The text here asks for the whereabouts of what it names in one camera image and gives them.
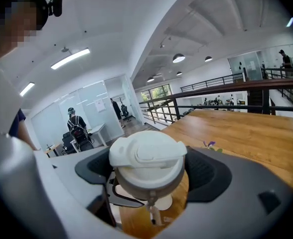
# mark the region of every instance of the door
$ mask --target door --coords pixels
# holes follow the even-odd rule
[[[142,123],[142,120],[140,118],[140,113],[139,113],[138,107],[136,105],[136,101],[134,99],[134,96],[133,96],[133,92],[131,91],[131,89],[129,87],[129,84],[127,82],[126,77],[125,76],[121,76],[121,80],[122,80],[122,89],[124,91],[124,94],[125,94],[126,99],[130,103],[130,107],[131,107],[131,110],[132,110],[132,114],[136,118],[137,121],[139,121],[139,122]]]
[[[261,65],[256,52],[243,55],[246,73],[249,81],[259,81],[262,79]]]

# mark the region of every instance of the fluorescent light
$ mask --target fluorescent light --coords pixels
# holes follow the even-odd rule
[[[291,17],[290,21],[288,22],[288,24],[286,25],[286,27],[290,27],[293,23],[293,17]]]
[[[79,105],[79,104],[81,104],[81,103],[83,103],[83,102],[86,102],[88,99],[86,99],[86,100],[84,100],[84,101],[82,101],[82,102],[80,102],[80,103],[77,103],[77,105]]]
[[[58,63],[54,64],[53,66],[51,66],[51,68],[53,70],[56,70],[60,66],[63,66],[64,64],[70,62],[71,60],[74,60],[74,59],[76,59],[78,57],[81,57],[83,55],[86,55],[88,53],[90,53],[90,50],[89,49],[85,49],[85,50],[79,51],[79,52],[77,52],[77,53],[75,53],[73,55],[70,55],[69,57],[64,58],[63,60],[59,61]]]
[[[102,95],[104,95],[104,94],[107,94],[107,92],[104,92],[104,93],[102,93],[102,94],[100,94],[100,95],[97,95],[97,97],[98,97],[98,96],[102,96]]]
[[[34,85],[35,85],[35,84],[34,84],[33,82],[30,82],[30,83],[27,85],[27,87],[25,87],[25,88],[23,89],[23,91],[20,92],[20,95],[23,97],[24,94],[26,94],[27,91],[30,90]]]
[[[53,101],[53,102],[55,103],[55,102],[59,101],[60,99],[63,99],[63,98],[66,97],[67,95],[69,95],[69,94],[65,94],[64,96],[58,98],[57,100],[55,100],[55,101]]]

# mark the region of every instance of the office chair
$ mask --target office chair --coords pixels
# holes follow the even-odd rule
[[[74,149],[74,147],[70,143],[72,140],[73,140],[73,137],[70,132],[63,134],[63,138],[62,138],[63,148],[67,154],[76,153],[76,150]]]
[[[123,113],[122,116],[124,116],[125,119],[127,119],[128,116],[129,116],[129,113],[128,113],[128,107],[126,107],[125,105],[121,105],[121,110],[122,110],[122,113]]]

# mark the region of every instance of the railing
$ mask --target railing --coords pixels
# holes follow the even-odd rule
[[[293,69],[266,68],[262,73],[264,79],[293,79]],[[278,91],[293,104],[293,89],[278,88]]]
[[[280,107],[280,106],[270,106],[269,103],[269,90],[277,90],[277,89],[293,89],[293,79],[269,79],[269,80],[261,80],[261,81],[248,81],[248,82],[239,82],[239,83],[231,83],[225,85],[218,85],[214,87],[207,87],[203,89],[198,89],[190,92],[182,92],[162,98],[157,98],[153,100],[148,100],[139,103],[143,110],[144,118],[147,120],[153,121],[154,124],[159,123],[163,125],[168,125],[170,123],[174,123],[176,120],[184,117],[186,114],[180,114],[181,108],[186,109],[250,109],[255,111],[262,111],[263,114],[270,114],[270,111],[288,111],[293,112],[293,107]],[[263,103],[261,106],[246,106],[246,105],[198,105],[198,106],[179,106],[177,105],[177,99],[192,97],[192,96],[201,96],[207,94],[216,94],[216,93],[228,93],[228,92],[237,92],[237,91],[249,91],[249,90],[263,90]],[[150,106],[150,104],[154,104],[159,101],[164,101],[162,103],[158,103],[157,105]],[[168,109],[167,113],[158,112],[158,109]],[[156,114],[164,114],[170,115],[170,119],[167,118],[159,118]]]
[[[224,85],[224,84],[230,84],[230,83],[236,83],[236,82],[243,82],[243,74],[238,73],[238,74],[231,74],[228,76],[223,76],[203,82],[198,82],[194,83],[191,85],[187,85],[181,88],[181,92],[185,91],[193,91],[193,90],[198,90],[202,88],[208,88],[212,86],[217,86],[217,85]]]

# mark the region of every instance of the wooden table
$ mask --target wooden table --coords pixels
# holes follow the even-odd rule
[[[56,155],[56,157],[58,157],[59,155],[57,154],[56,148],[59,146],[60,144],[56,144],[52,149],[45,151],[45,154],[47,154],[48,157],[49,156],[49,152],[53,151]]]
[[[203,141],[215,141],[215,150],[221,148],[225,154],[261,163],[293,188],[293,118],[195,110],[162,132],[192,147],[204,147]],[[184,190],[179,191],[178,199],[173,197],[172,206],[166,213],[161,212],[161,216],[175,219],[182,212],[175,204],[185,205],[188,190],[185,176],[179,187],[181,184],[185,185]],[[138,238],[153,237],[168,225],[152,226],[145,207],[121,207],[120,215],[124,232]]]

